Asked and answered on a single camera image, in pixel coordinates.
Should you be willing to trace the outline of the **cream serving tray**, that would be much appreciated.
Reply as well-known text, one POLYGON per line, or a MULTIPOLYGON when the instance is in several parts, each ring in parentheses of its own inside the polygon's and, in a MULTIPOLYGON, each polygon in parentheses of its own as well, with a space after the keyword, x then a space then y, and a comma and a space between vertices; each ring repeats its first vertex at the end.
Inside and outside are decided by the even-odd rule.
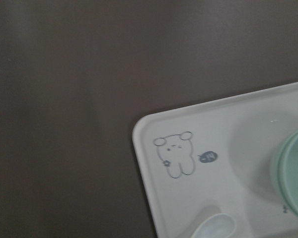
POLYGON ((296 131, 298 82, 140 119, 132 139, 157 236, 188 238, 227 213, 236 238, 298 238, 270 180, 274 151, 296 131))

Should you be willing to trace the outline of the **white ceramic spoon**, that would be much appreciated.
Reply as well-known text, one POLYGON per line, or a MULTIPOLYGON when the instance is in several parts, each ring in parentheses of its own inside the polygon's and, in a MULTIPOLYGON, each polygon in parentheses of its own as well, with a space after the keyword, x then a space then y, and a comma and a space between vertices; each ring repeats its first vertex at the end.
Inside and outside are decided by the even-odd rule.
POLYGON ((191 238, 230 238, 235 230, 235 219, 229 214, 219 213, 201 223, 191 238))

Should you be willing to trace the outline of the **green bowl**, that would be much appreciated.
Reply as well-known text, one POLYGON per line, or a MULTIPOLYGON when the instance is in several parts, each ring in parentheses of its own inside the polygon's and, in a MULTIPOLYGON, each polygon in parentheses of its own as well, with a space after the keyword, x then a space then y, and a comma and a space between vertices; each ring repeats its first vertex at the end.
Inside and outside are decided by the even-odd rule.
POLYGON ((270 178, 284 205, 298 217, 298 131, 275 149, 270 162, 270 178))

